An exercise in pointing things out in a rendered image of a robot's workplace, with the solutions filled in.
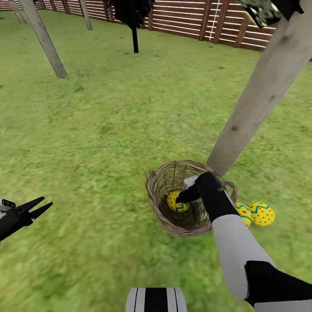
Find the robot trunk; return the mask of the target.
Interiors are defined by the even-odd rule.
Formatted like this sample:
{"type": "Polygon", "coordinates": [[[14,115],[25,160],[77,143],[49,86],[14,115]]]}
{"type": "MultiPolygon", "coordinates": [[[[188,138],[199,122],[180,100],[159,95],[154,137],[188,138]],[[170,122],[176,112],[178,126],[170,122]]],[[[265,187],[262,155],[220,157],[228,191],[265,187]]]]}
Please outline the robot trunk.
{"type": "Polygon", "coordinates": [[[131,288],[125,312],[187,312],[180,287],[131,288]]]}

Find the easter egg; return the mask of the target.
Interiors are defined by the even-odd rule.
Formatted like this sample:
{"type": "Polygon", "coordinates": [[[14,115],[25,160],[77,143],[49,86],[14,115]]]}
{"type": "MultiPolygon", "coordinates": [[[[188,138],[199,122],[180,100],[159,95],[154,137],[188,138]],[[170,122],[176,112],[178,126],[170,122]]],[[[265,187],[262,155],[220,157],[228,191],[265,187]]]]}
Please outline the easter egg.
{"type": "Polygon", "coordinates": [[[252,214],[252,222],[260,226],[269,226],[275,221],[275,212],[268,205],[255,201],[247,206],[252,214]]]}
{"type": "Polygon", "coordinates": [[[180,189],[171,190],[170,194],[166,198],[166,204],[168,204],[169,208],[177,214],[182,214],[184,212],[187,212],[191,204],[191,202],[188,202],[186,204],[183,202],[176,203],[176,198],[179,196],[180,192],[181,192],[180,189]]]}
{"type": "Polygon", "coordinates": [[[234,205],[234,207],[238,211],[246,226],[249,227],[252,222],[252,214],[250,209],[245,204],[240,202],[238,202],[237,205],[234,205]]]}

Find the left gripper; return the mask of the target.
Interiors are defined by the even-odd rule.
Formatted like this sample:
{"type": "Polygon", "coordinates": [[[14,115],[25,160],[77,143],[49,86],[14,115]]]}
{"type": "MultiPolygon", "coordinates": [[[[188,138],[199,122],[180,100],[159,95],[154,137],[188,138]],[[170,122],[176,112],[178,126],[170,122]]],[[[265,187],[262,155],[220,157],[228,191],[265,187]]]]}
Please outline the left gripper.
{"type": "Polygon", "coordinates": [[[44,199],[45,197],[42,196],[21,206],[7,210],[5,212],[6,216],[0,218],[0,241],[4,240],[22,227],[30,226],[33,223],[32,219],[37,219],[53,205],[53,202],[50,202],[31,213],[29,212],[30,209],[38,205],[44,199]]]}

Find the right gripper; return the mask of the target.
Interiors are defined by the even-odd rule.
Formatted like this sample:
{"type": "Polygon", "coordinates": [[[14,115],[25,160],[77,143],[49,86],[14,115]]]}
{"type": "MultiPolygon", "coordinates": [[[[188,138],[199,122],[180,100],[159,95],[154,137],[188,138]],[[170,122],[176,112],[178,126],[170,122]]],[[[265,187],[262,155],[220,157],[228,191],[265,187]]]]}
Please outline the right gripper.
{"type": "Polygon", "coordinates": [[[196,201],[198,200],[199,198],[196,197],[194,194],[192,194],[192,187],[188,188],[187,190],[182,190],[180,193],[179,193],[179,196],[175,199],[175,202],[176,203],[188,203],[188,202],[192,202],[192,201],[196,201]]]}

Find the wicker basket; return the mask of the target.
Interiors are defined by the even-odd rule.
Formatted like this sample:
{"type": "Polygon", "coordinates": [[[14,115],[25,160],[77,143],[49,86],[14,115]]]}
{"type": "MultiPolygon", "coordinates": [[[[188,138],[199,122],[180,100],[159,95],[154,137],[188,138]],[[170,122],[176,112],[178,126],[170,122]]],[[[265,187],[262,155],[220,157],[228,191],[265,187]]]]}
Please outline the wicker basket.
{"type": "Polygon", "coordinates": [[[226,182],[221,179],[221,177],[213,171],[209,166],[206,164],[195,162],[193,160],[171,160],[165,162],[158,168],[157,171],[149,171],[147,173],[147,179],[145,188],[147,190],[147,195],[151,202],[152,209],[154,210],[156,216],[158,217],[159,223],[171,234],[174,236],[191,236],[191,237],[199,237],[204,236],[209,233],[213,233],[212,223],[210,218],[207,217],[206,210],[203,209],[204,204],[199,202],[200,199],[196,201],[192,201],[190,208],[191,208],[191,215],[195,219],[194,226],[191,226],[190,229],[187,230],[186,226],[187,223],[190,221],[191,217],[188,215],[185,220],[178,220],[176,223],[171,219],[171,209],[169,208],[168,204],[165,204],[165,208],[167,213],[163,213],[163,202],[170,194],[170,192],[166,192],[163,194],[161,190],[164,188],[165,183],[167,182],[167,171],[166,168],[173,166],[172,174],[176,174],[176,169],[178,166],[183,165],[182,168],[183,173],[181,173],[181,182],[180,187],[183,187],[183,182],[186,176],[188,176],[187,171],[189,170],[188,167],[195,169],[194,172],[197,174],[200,171],[203,172],[210,172],[213,173],[215,178],[217,179],[218,183],[220,184],[221,191],[225,190],[228,193],[226,185],[229,185],[233,192],[230,196],[234,205],[238,203],[238,196],[239,196],[239,188],[233,184],[233,182],[226,182]],[[162,173],[162,174],[161,174],[162,173]],[[160,174],[160,175],[159,175],[160,174]],[[158,176],[159,175],[159,176],[158,176]],[[163,184],[160,185],[160,182],[163,180],[163,184]],[[161,198],[162,196],[162,198],[161,198]],[[183,228],[184,227],[184,228],[183,228]]]}

